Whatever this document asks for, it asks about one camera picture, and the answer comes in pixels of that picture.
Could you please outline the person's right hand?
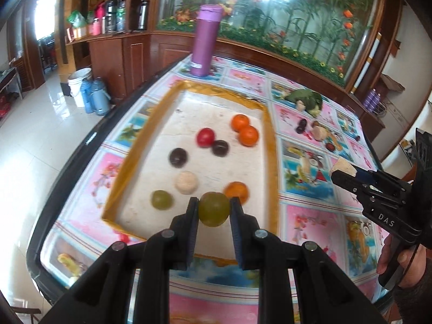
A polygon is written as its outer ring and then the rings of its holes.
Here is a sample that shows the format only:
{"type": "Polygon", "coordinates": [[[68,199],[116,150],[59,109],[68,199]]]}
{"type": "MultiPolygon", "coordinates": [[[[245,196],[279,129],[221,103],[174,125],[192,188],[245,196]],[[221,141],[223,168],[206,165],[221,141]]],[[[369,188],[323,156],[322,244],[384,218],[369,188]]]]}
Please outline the person's right hand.
{"type": "MultiPolygon", "coordinates": [[[[391,243],[393,236],[390,234],[384,240],[382,253],[377,263],[376,272],[381,275],[387,269],[387,265],[391,258],[391,243]]],[[[428,259],[428,250],[419,245],[416,252],[407,249],[400,253],[398,262],[404,269],[405,276],[400,280],[399,287],[403,289],[413,288],[423,277],[426,271],[426,264],[428,259]]]]}

